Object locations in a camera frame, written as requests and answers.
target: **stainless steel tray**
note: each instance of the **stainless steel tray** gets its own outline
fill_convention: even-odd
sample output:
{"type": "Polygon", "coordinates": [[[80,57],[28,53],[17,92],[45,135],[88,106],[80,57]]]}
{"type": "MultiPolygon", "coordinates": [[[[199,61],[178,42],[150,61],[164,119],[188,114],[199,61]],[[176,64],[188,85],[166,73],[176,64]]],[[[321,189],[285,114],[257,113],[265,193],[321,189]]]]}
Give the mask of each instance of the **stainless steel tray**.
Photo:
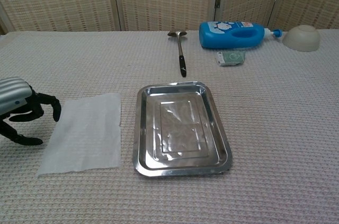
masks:
{"type": "Polygon", "coordinates": [[[137,97],[133,164],[146,176],[220,173],[232,153],[201,82],[150,85],[137,97]]]}

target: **blue detergent bottle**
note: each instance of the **blue detergent bottle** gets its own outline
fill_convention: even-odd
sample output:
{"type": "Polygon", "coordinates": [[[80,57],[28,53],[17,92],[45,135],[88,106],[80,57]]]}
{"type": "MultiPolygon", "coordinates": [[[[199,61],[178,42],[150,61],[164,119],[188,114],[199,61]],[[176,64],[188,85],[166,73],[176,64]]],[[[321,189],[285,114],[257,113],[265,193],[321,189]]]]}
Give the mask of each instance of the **blue detergent bottle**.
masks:
{"type": "Polygon", "coordinates": [[[199,40],[203,48],[231,49],[259,45],[268,36],[281,37],[282,30],[269,30],[249,22],[203,22],[199,27],[199,40]]]}

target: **white bowl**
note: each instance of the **white bowl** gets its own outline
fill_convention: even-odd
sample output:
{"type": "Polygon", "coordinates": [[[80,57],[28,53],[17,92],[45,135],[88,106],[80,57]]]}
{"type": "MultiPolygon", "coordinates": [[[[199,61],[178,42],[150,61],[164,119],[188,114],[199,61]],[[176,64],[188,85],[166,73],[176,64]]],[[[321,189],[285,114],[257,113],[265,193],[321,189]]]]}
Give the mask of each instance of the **white bowl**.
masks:
{"type": "Polygon", "coordinates": [[[300,25],[286,33],[282,43],[286,47],[298,51],[316,51],[320,45],[320,34],[313,26],[300,25]]]}

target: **robotic hand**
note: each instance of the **robotic hand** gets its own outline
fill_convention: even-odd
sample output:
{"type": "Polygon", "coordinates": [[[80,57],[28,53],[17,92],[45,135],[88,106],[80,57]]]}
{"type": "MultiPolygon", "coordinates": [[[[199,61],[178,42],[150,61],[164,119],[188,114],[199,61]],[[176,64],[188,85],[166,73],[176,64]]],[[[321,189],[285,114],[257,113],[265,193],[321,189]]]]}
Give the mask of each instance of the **robotic hand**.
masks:
{"type": "Polygon", "coordinates": [[[53,107],[53,118],[59,121],[61,105],[57,98],[47,94],[36,93],[33,88],[19,77],[10,77],[0,80],[0,134],[11,141],[24,145],[34,146],[42,144],[39,138],[27,138],[20,135],[3,120],[11,114],[19,114],[10,117],[12,122],[27,122],[35,120],[43,115],[41,104],[50,104],[53,107]]]}

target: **white tablecloth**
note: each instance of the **white tablecloth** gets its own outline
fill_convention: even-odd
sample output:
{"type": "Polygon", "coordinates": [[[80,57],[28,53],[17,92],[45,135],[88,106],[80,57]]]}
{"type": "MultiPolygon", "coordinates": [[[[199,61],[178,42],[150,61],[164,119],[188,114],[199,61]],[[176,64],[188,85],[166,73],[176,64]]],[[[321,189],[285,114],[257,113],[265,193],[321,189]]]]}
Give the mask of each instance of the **white tablecloth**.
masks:
{"type": "Polygon", "coordinates": [[[219,67],[198,32],[182,41],[188,76],[166,32],[17,32],[0,40],[0,78],[19,76],[66,100],[121,94],[120,168],[37,178],[53,131],[50,106],[12,123],[40,146],[0,136],[1,223],[339,223],[339,30],[316,52],[276,40],[219,67]],[[198,80],[212,91],[233,152],[221,175],[146,178],[133,169],[137,92],[198,80]]]}

